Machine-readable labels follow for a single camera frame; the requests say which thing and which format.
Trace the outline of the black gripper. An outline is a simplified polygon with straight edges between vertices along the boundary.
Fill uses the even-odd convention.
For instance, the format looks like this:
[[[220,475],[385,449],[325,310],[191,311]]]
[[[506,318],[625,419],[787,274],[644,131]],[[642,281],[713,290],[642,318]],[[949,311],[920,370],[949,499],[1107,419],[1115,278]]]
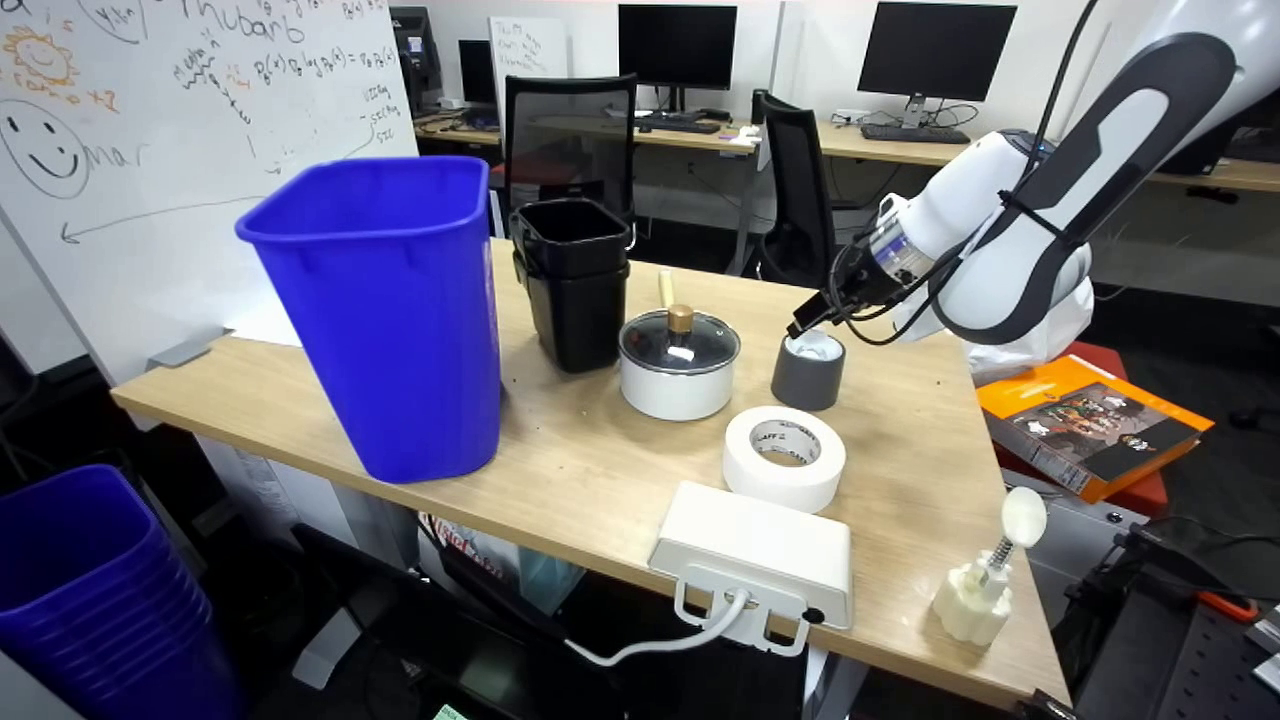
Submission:
[[[801,342],[813,327],[851,320],[856,311],[889,303],[898,281],[871,261],[863,245],[847,245],[834,255],[826,295],[807,295],[792,310],[787,337]]]

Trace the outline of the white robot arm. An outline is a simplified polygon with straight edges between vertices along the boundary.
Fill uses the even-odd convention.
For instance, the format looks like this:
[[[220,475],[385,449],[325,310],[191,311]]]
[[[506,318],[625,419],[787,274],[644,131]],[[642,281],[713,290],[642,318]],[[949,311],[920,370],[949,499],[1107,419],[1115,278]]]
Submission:
[[[1280,77],[1280,0],[1172,0],[1058,139],[990,131],[918,198],[884,201],[787,333],[920,295],[974,345],[1024,342],[1088,281],[1082,250],[1185,143],[1264,101]]]

